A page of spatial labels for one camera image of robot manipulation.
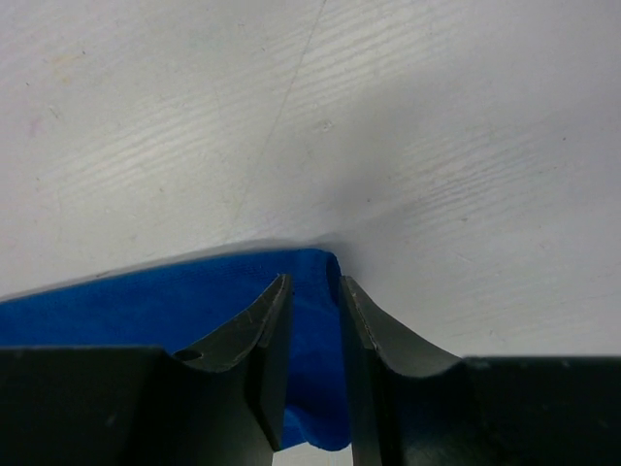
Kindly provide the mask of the blue towel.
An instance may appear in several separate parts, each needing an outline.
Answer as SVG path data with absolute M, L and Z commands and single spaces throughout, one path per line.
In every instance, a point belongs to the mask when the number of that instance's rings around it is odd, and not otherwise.
M 159 345 L 199 340 L 279 275 L 293 281 L 282 444 L 336 451 L 350 443 L 339 317 L 338 258 L 273 250 L 200 259 L 53 289 L 1 305 L 4 346 Z

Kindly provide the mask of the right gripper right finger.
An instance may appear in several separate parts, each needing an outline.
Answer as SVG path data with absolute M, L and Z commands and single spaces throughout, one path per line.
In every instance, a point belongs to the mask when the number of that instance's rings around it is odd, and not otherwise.
M 613 356 L 459 357 L 340 284 L 357 465 L 616 465 Z

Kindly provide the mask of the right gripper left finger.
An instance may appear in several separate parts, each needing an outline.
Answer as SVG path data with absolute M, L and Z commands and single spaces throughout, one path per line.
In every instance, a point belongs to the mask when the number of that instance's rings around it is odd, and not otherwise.
M 1 351 L 5 465 L 269 465 L 281 447 L 292 281 L 185 349 Z

